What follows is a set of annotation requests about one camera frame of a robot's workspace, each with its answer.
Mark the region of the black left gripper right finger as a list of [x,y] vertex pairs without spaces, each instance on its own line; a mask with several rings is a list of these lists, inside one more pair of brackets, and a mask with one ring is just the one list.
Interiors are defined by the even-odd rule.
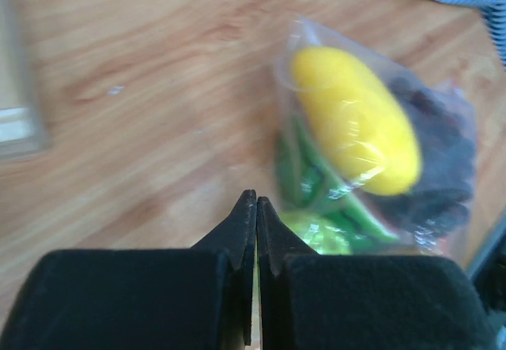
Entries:
[[494,349],[474,286],[434,256],[320,255],[257,205],[264,349]]

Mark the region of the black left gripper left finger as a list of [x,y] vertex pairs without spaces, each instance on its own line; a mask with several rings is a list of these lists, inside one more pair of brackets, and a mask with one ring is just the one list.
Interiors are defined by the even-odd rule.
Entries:
[[251,343],[256,194],[183,249],[45,254],[17,294],[4,349],[243,349]]

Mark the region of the clear zip top bag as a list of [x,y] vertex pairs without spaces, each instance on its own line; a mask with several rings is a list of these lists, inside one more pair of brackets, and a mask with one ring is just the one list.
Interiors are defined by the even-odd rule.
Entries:
[[282,221],[319,254],[466,251],[476,177],[473,106],[451,82],[306,18],[276,61]]

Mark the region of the yellow fake lemon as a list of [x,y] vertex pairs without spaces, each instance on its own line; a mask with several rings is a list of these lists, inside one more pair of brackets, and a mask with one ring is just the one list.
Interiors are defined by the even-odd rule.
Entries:
[[305,47],[290,61],[296,94],[326,160],[349,183],[403,194],[421,176],[421,146],[400,103],[358,57]]

